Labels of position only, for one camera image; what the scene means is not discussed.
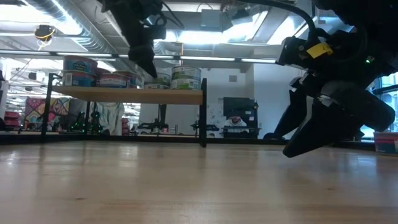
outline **wooden shelf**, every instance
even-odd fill
[[[81,100],[115,103],[201,105],[201,90],[146,90],[79,86],[53,86],[52,91]]]

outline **shelf leg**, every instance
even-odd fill
[[[90,118],[90,105],[91,105],[91,102],[90,102],[90,101],[87,101],[84,135],[87,135],[88,120],[89,120],[89,118]]]
[[[41,135],[42,142],[45,142],[45,134],[47,133],[47,126],[49,125],[51,92],[52,92],[52,81],[53,80],[54,80],[54,75],[52,73],[49,73],[49,83],[48,83],[48,87],[47,87],[47,95],[45,97],[45,106],[44,106],[44,113],[43,113],[42,135]]]
[[[206,147],[207,78],[203,78],[201,83],[201,90],[203,91],[203,99],[202,99],[202,105],[199,106],[199,144],[201,147]]]

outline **food can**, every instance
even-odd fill
[[[159,84],[159,83],[145,83],[144,89],[152,89],[152,90],[168,90],[169,86]]]
[[[171,80],[172,80],[171,75],[162,73],[162,72],[158,72],[157,78],[150,77],[149,79],[146,80],[146,83],[158,83],[160,85],[170,86]]]
[[[172,90],[200,90],[201,70],[190,66],[177,66],[172,69]]]
[[[96,78],[93,74],[73,70],[63,70],[62,75],[64,86],[92,87]]]
[[[63,58],[63,69],[95,74],[98,62],[81,56],[67,55]]]
[[[138,74],[127,71],[116,71],[114,73],[130,77],[130,88],[137,88],[138,86],[140,88],[142,87],[142,78]]]
[[[107,69],[103,69],[103,68],[97,68],[95,70],[95,74],[97,75],[96,86],[100,85],[100,77],[102,74],[105,74],[105,73],[111,73],[111,72],[108,71]]]
[[[99,87],[129,88],[130,78],[117,73],[104,73],[99,78]]]

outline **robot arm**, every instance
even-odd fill
[[[97,0],[102,12],[111,11],[123,36],[130,45],[129,59],[138,64],[149,75],[157,77],[153,63],[153,40],[165,39],[167,23],[162,13],[160,0]],[[158,16],[161,25],[148,24],[149,16]]]
[[[154,39],[165,38],[166,19],[160,0],[98,0],[103,11],[110,10],[130,45],[129,58],[156,77],[152,50]],[[303,10],[275,0],[242,0],[252,4],[279,7],[301,16],[308,24],[308,39],[289,37],[284,42],[279,65],[298,65],[307,73],[295,82],[298,99],[314,98],[312,118],[303,121],[286,145],[284,154],[294,157],[335,141],[350,138],[366,124],[376,131],[386,129],[395,112],[365,89],[375,78],[398,71],[398,2],[396,0],[313,0],[320,9],[333,10],[357,32],[339,30],[327,34],[315,27]],[[144,26],[150,16],[163,20],[161,25]],[[296,128],[303,115],[286,113],[278,125],[279,136]]]

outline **ceiling duct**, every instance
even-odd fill
[[[74,38],[78,45],[92,53],[114,54],[117,53],[112,45],[102,36],[91,21],[74,5],[70,0],[24,0],[36,10],[52,16],[59,23],[66,23],[72,18],[83,30],[81,36]],[[117,70],[133,70],[132,62],[125,62],[117,59],[115,62],[108,62]]]

